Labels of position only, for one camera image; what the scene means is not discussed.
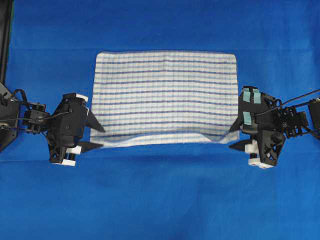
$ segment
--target towel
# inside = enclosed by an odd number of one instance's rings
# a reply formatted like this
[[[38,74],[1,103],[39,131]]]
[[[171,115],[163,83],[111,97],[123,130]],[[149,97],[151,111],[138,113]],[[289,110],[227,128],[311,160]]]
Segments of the towel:
[[[108,52],[96,56],[92,112],[105,147],[221,143],[238,116],[237,62],[207,51]]]

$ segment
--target blue cloth background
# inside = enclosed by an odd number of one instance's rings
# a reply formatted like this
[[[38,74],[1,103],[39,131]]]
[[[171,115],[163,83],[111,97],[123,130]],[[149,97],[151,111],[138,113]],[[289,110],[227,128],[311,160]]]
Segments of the blue cloth background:
[[[63,93],[92,96],[100,51],[205,50],[236,55],[239,89],[287,100],[320,87],[319,13],[307,0],[16,0],[6,84],[52,112]],[[0,155],[0,238],[319,239],[319,153],[289,139],[262,170],[227,145],[149,145],[72,168],[20,134]]]

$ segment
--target teal tape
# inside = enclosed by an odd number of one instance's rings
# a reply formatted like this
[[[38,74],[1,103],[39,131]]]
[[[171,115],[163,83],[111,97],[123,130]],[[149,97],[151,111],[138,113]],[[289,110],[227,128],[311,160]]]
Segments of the teal tape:
[[[255,92],[253,94],[253,103],[254,104],[260,104],[261,103],[261,93],[260,92]]]
[[[250,92],[249,91],[243,92],[243,101],[250,103]]]
[[[248,112],[248,111],[243,111],[242,113],[243,113],[244,124],[245,124],[245,125],[251,125],[252,122],[251,122],[250,112]]]

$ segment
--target black cable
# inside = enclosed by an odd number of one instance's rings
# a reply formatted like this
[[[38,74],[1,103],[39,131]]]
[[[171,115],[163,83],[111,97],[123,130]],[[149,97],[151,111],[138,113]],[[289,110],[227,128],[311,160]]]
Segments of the black cable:
[[[10,99],[10,101],[13,101],[13,102],[15,102],[15,103],[19,103],[19,104],[21,104],[21,105],[25,105],[25,106],[28,106],[28,105],[32,105],[32,103],[31,102],[28,102],[28,101],[21,101],[21,100],[15,100],[15,99]]]
[[[14,127],[14,126],[5,126],[4,128],[14,130],[14,131],[19,131],[19,132],[32,133],[32,131],[27,128],[20,128],[20,127]]]
[[[21,94],[21,97],[22,97],[22,100],[23,102],[25,103],[24,105],[29,109],[31,110],[30,108],[30,103],[28,102],[27,100],[27,95],[26,95],[26,92],[23,90],[23,89],[16,89],[13,91],[13,93],[11,94],[11,96],[8,98],[8,100],[13,100],[15,101],[13,98],[16,97],[16,94],[17,93],[20,93]]]
[[[310,128],[306,127],[306,126],[302,126],[307,132],[305,132],[305,134],[311,134],[312,136],[314,136],[316,139],[320,140],[320,135],[315,134],[316,132],[318,132],[319,130],[311,130]]]
[[[288,100],[288,101],[285,101],[284,103],[280,104],[279,106],[276,106],[276,107],[274,107],[274,108],[270,108],[270,109],[268,109],[268,110],[266,110],[266,111],[263,111],[263,112],[261,112],[261,113],[256,114],[255,116],[257,117],[257,116],[261,116],[261,115],[263,115],[263,114],[269,113],[269,112],[271,112],[271,111],[273,111],[273,110],[276,110],[276,109],[281,108],[282,106],[284,106],[284,105],[286,105],[286,104],[288,104],[288,103],[290,103],[290,102],[292,102],[292,101],[294,101],[294,100],[298,100],[298,99],[304,98],[304,97],[306,97],[306,96],[309,96],[309,95],[312,95],[312,94],[315,94],[315,93],[318,93],[318,92],[320,92],[320,89],[317,89],[317,90],[308,92],[308,93],[303,94],[303,95],[301,95],[301,96],[294,97],[294,98],[292,98],[292,99],[290,99],[290,100]]]
[[[294,107],[294,108],[299,108],[299,107],[308,105],[309,103],[310,103],[310,101],[306,101],[306,102],[303,102],[303,103],[300,103],[300,104],[297,104],[297,105],[293,105],[292,107]]]
[[[56,115],[52,115],[52,116],[47,116],[47,117],[43,117],[43,118],[26,118],[26,117],[15,117],[15,118],[0,118],[0,121],[11,121],[11,120],[32,120],[32,121],[39,121],[42,122],[43,120],[49,120],[49,119],[54,119],[56,117],[59,117],[60,115],[64,115],[64,114],[69,114],[70,112],[66,111],[66,112],[60,112]]]

